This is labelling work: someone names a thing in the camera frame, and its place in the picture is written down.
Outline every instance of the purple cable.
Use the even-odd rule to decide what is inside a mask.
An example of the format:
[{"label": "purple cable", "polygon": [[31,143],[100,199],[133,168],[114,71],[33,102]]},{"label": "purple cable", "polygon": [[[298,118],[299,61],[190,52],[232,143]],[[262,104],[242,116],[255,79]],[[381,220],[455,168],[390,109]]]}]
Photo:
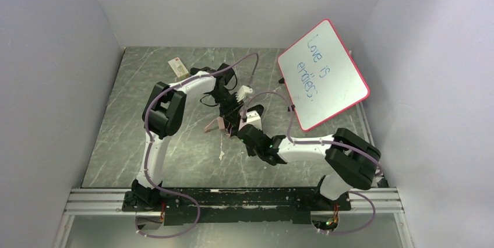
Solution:
[{"label": "purple cable", "polygon": [[374,206],[374,203],[372,202],[372,200],[370,200],[368,197],[364,196],[363,194],[360,194],[360,193],[357,193],[357,192],[354,192],[354,191],[348,191],[348,192],[351,193],[351,194],[356,194],[357,196],[361,196],[366,201],[368,201],[369,204],[370,204],[370,206],[372,207],[372,216],[367,221],[367,223],[359,226],[356,229],[349,229],[347,231],[342,231],[342,232],[329,232],[330,235],[347,235],[347,234],[350,234],[350,233],[358,232],[360,230],[363,230],[363,229],[367,228],[374,221],[374,218],[376,218],[376,207]]},{"label": "purple cable", "polygon": [[186,80],[184,80],[182,83],[178,83],[174,86],[171,86],[169,88],[167,88],[166,90],[164,90],[163,92],[161,92],[156,98],[153,99],[153,101],[149,104],[149,106],[147,107],[147,110],[146,110],[146,114],[144,116],[144,129],[146,130],[146,133],[147,135],[149,136],[149,145],[147,146],[147,150],[146,150],[146,155],[144,156],[144,175],[147,179],[147,181],[153,186],[155,187],[156,189],[164,192],[164,193],[168,193],[168,194],[173,194],[175,196],[179,196],[179,197],[184,197],[190,201],[192,201],[196,207],[197,207],[197,217],[196,219],[194,220],[194,223],[187,229],[181,231],[181,232],[178,232],[178,233],[175,233],[173,235],[149,235],[147,233],[144,233],[143,231],[141,231],[139,229],[139,226],[137,224],[137,218],[135,219],[135,227],[136,227],[136,232],[142,236],[145,236],[145,237],[148,237],[148,238],[174,238],[176,236],[180,236],[180,235],[183,235],[184,233],[187,233],[189,232],[191,229],[193,229],[196,225],[197,225],[197,222],[199,221],[199,217],[200,217],[200,206],[199,206],[199,203],[197,202],[197,200],[195,200],[193,197],[191,196],[188,196],[186,194],[182,194],[182,193],[178,193],[178,192],[173,192],[173,191],[170,191],[170,190],[167,190],[167,189],[164,189],[162,187],[159,187],[158,185],[156,185],[152,180],[151,180],[151,177],[149,177],[149,174],[147,173],[147,163],[149,161],[149,154],[151,153],[151,147],[153,146],[153,143],[154,143],[154,139],[153,139],[153,136],[151,134],[151,131],[149,131],[149,113],[151,111],[151,108],[154,107],[156,105],[156,103],[158,102],[158,100],[166,95],[168,92],[170,92],[171,90],[175,89],[175,88],[179,88],[179,87],[182,87],[194,80],[197,80],[199,78],[202,78],[202,77],[211,77],[211,76],[217,76],[219,75],[220,73],[223,73],[223,72],[226,72],[227,70],[233,68],[234,66],[236,66],[237,64],[239,64],[240,62],[244,61],[245,59],[247,59],[248,57],[251,57],[255,55],[256,56],[256,65],[254,66],[254,70],[252,72],[252,74],[254,73],[254,71],[256,70],[256,67],[257,67],[257,63],[259,63],[259,54],[258,53],[251,53],[243,58],[241,58],[240,60],[236,61],[233,65],[231,66],[228,66],[222,70],[218,70],[217,72],[213,72],[211,74],[206,74],[206,75],[201,75],[201,76],[192,76]]}]

